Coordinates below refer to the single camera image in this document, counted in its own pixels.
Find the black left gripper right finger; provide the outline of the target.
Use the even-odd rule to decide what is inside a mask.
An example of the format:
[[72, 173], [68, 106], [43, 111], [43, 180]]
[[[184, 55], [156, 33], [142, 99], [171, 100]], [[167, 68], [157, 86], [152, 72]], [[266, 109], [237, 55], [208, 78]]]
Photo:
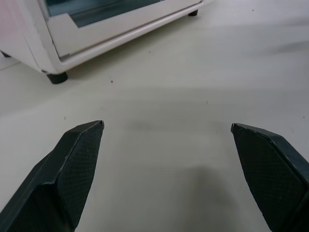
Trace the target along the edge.
[[273, 232], [309, 230], [309, 163], [282, 136], [234, 123], [242, 170], [253, 198]]

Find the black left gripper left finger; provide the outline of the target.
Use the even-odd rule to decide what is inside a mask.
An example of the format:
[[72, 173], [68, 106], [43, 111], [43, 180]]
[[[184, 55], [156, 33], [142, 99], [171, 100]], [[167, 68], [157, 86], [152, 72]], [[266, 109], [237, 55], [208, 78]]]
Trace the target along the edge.
[[0, 213], [2, 232], [73, 232], [95, 175], [102, 120], [65, 132]]

